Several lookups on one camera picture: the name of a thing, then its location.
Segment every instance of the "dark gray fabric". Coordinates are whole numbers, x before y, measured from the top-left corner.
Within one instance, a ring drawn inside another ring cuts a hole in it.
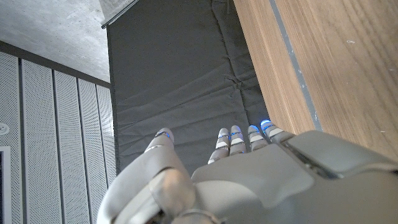
[[[268,118],[233,1],[140,0],[108,32],[122,170],[160,128],[192,173],[221,128]]]

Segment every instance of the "wooden panel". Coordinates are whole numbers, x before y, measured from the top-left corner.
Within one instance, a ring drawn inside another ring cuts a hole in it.
[[[272,122],[293,133],[314,129],[269,2],[234,3]]]
[[[398,2],[276,3],[323,130],[398,161]]]
[[[398,161],[398,2],[275,1],[323,130]],[[235,4],[275,123],[287,109],[270,103],[283,98],[299,114],[292,126],[312,125],[301,96],[280,94],[298,94],[297,80],[269,1]]]

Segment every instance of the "ceiling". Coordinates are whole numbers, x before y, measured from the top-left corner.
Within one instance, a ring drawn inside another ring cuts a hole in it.
[[[0,40],[109,82],[98,0],[0,0]]]

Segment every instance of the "gray acoustic panel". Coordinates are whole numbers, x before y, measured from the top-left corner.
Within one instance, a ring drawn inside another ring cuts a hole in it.
[[[61,223],[51,69],[22,60],[27,223]]]
[[[22,223],[21,132],[19,119],[18,58],[0,52],[0,123],[9,132],[0,135],[0,146],[11,147],[12,223]]]
[[[90,223],[76,78],[54,77],[65,222]]]
[[[98,209],[107,188],[97,97],[93,83],[79,79],[78,88],[91,221],[96,223]]]
[[[108,184],[111,185],[116,178],[111,92],[108,88],[97,85],[97,96],[99,115],[101,117],[106,173]]]

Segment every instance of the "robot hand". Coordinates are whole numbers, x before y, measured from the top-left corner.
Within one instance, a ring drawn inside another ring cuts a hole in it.
[[[263,121],[261,126],[264,133],[269,127],[275,128],[270,121]],[[257,127],[250,126],[248,133],[252,151],[267,146]],[[155,135],[143,155],[128,165],[111,184],[99,208],[97,223],[145,223],[159,216],[173,219],[193,207],[195,188],[173,143],[174,136],[168,128]],[[240,128],[233,126],[231,136],[223,128],[209,164],[246,152]],[[205,216],[216,222],[215,217]]]
[[[238,126],[221,129],[208,165],[190,177],[161,129],[111,184],[97,223],[397,223],[396,162],[268,120],[248,134],[251,150]]]

